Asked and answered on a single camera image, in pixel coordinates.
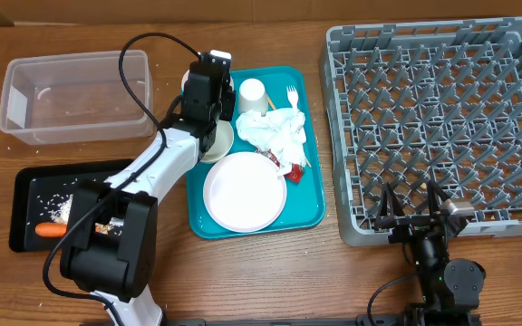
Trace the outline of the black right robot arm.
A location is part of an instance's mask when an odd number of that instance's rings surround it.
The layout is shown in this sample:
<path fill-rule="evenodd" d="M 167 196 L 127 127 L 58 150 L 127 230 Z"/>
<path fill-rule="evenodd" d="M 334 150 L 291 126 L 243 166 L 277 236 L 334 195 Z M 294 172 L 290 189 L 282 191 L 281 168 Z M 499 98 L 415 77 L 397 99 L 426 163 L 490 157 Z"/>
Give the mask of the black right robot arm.
<path fill-rule="evenodd" d="M 480 325 L 473 311 L 479 307 L 486 271 L 469 259 L 452 259 L 450 240 L 459 235 L 474 216 L 473 205 L 454 199 L 430 181 L 427 183 L 429 213 L 407 216 L 390 184 L 382 188 L 382 199 L 374 228 L 389 229 L 388 241 L 400 244 L 402 254 L 414 271 L 382 285 L 368 301 L 367 318 L 371 325 Z M 374 300 L 385 289 L 416 277 L 422 303 L 409 303 L 397 315 L 374 315 Z"/>

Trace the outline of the pink bowl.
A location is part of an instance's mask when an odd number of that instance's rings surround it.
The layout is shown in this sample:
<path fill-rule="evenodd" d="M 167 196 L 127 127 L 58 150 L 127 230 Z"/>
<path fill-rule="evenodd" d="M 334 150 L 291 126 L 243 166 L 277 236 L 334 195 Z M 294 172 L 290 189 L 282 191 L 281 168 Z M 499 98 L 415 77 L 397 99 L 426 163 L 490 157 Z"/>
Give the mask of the pink bowl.
<path fill-rule="evenodd" d="M 188 78 L 189 78 L 189 70 L 185 71 L 185 73 L 181 79 L 181 83 L 180 83 L 180 89 L 181 89 L 180 93 L 181 94 L 183 94 L 183 92 L 184 92 L 185 83 L 188 81 Z M 229 85 L 233 90 L 235 89 L 234 80 L 231 76 L 229 76 Z"/>

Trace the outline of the white napkin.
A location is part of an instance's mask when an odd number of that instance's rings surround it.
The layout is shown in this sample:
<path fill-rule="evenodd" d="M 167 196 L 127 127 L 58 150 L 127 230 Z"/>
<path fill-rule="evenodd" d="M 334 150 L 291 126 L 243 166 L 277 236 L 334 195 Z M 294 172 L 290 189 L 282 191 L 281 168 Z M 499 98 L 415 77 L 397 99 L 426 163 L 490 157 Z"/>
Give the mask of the white napkin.
<path fill-rule="evenodd" d="M 270 152 L 279 163 L 280 172 L 291 172 L 294 165 L 305 168 L 305 114 L 299 109 L 282 108 L 262 115 L 246 111 L 236 122 L 237 135 L 262 152 Z"/>

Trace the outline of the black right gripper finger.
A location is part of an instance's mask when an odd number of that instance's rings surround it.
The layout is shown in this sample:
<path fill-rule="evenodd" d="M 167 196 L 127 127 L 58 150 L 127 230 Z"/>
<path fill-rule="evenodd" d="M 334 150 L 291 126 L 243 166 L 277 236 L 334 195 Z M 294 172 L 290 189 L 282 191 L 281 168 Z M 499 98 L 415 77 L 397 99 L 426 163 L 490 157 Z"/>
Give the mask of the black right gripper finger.
<path fill-rule="evenodd" d="M 405 216 L 402 203 L 393 191 L 392 186 L 386 183 L 382 188 L 382 199 L 379 204 L 378 217 Z"/>
<path fill-rule="evenodd" d="M 450 196 L 435 181 L 429 180 L 426 185 L 429 212 L 431 216 L 435 216 L 440 212 L 439 201 L 444 203 Z"/>

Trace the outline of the white bowl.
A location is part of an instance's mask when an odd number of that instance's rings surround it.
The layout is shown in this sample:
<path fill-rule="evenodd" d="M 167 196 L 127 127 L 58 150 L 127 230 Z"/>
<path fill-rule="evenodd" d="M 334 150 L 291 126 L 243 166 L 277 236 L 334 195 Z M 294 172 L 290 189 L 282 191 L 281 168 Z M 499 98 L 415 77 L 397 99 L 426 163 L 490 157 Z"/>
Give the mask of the white bowl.
<path fill-rule="evenodd" d="M 225 157 L 234 143 L 234 131 L 228 121 L 220 120 L 216 128 L 215 142 L 201 159 L 204 163 L 216 163 Z"/>

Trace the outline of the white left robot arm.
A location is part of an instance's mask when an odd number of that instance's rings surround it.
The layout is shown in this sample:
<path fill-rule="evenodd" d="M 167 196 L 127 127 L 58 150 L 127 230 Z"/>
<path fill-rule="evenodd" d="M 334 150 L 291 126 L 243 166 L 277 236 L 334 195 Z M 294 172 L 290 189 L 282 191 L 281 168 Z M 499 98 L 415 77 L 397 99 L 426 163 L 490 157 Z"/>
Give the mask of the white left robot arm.
<path fill-rule="evenodd" d="M 150 146 L 118 174 L 85 181 L 74 191 L 61 274 L 80 288 L 78 297 L 101 302 L 116 325 L 163 322 L 148 287 L 158 206 L 210 150 L 218 123 L 231 120 L 236 101 L 231 62 L 230 53 L 201 53 Z"/>

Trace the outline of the rice and food scraps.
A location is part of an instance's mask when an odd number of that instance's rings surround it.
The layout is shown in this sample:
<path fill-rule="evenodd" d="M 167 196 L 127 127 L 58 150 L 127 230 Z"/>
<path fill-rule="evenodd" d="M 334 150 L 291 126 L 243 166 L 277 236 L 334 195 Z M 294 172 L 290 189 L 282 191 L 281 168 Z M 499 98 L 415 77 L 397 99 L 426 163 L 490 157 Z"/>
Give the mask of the rice and food scraps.
<path fill-rule="evenodd" d="M 44 219 L 44 222 L 54 222 L 68 225 L 72 201 L 73 195 L 54 196 L 49 202 L 48 206 L 45 207 L 47 210 L 47 217 Z"/>

